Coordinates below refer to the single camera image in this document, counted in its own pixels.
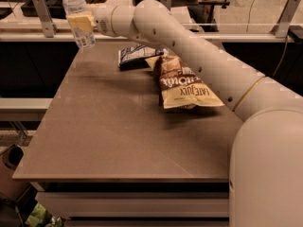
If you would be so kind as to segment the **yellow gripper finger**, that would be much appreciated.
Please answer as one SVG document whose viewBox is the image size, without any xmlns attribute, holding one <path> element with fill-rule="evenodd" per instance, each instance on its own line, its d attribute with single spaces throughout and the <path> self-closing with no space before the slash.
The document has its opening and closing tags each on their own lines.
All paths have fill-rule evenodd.
<svg viewBox="0 0 303 227">
<path fill-rule="evenodd" d="M 84 32 L 93 32 L 96 27 L 94 15 L 89 10 L 69 14 L 66 19 L 72 29 L 77 28 Z"/>
</svg>

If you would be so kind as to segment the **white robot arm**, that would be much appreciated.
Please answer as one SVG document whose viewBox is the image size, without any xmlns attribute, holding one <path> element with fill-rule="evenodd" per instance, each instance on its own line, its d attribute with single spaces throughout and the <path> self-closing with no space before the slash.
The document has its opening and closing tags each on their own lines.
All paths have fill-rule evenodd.
<svg viewBox="0 0 303 227">
<path fill-rule="evenodd" d="M 230 227 L 303 227 L 302 96 L 185 29 L 155 0 L 87 5 L 67 21 L 169 48 L 242 120 L 230 158 Z"/>
</svg>

